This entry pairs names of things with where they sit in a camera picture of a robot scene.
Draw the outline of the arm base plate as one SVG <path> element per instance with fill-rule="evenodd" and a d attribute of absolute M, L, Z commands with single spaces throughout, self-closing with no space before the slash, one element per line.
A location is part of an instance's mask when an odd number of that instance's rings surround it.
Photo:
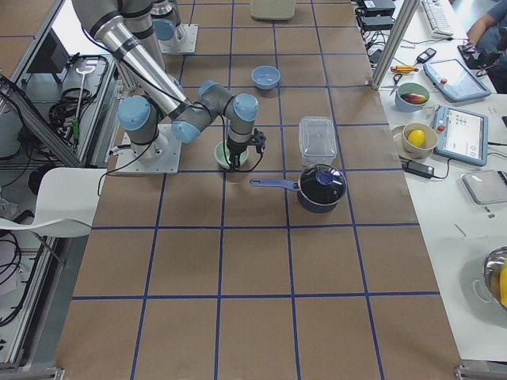
<path fill-rule="evenodd" d="M 141 146 L 134 145 L 134 149 L 128 147 L 120 150 L 116 156 L 114 174 L 176 174 L 180 161 L 181 142 L 174 136 L 170 123 L 159 123 L 158 130 L 158 138 L 139 159 L 136 158 L 135 153 L 143 152 Z"/>
<path fill-rule="evenodd" d="M 175 26 L 170 21 L 163 21 L 154 28 L 162 54 L 188 55 L 195 52 L 198 34 L 197 24 Z"/>

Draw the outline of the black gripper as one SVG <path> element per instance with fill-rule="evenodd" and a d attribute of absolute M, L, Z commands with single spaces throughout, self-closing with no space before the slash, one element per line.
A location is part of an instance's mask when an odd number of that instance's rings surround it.
<path fill-rule="evenodd" d="M 238 171 L 241 166 L 241 153 L 248 146 L 254 146 L 258 154 L 265 151 L 266 137 L 262 131 L 253 128 L 245 134 L 240 134 L 230 128 L 227 132 L 227 148 L 231 152 L 228 158 L 229 170 Z"/>

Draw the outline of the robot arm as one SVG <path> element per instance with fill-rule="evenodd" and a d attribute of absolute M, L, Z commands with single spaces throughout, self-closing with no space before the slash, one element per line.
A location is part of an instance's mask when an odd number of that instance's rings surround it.
<path fill-rule="evenodd" d="M 259 110 L 255 96 L 234 95 L 219 83 L 206 81 L 199 89 L 199 100 L 192 102 L 166 72 L 160 43 L 176 36 L 175 1 L 75 1 L 73 7 L 82 28 L 133 74 L 146 93 L 126 98 L 118 109 L 120 123 L 139 156 L 162 141 L 157 123 L 166 116 L 172 121 L 174 136 L 185 144 L 217 117 L 228 119 L 225 144 L 231 171 L 240 169 L 248 146 L 263 155 L 265 135 L 254 126 Z"/>
<path fill-rule="evenodd" d="M 157 38 L 162 42 L 172 40 L 181 23 L 176 1 L 158 0 L 152 2 L 151 18 Z"/>

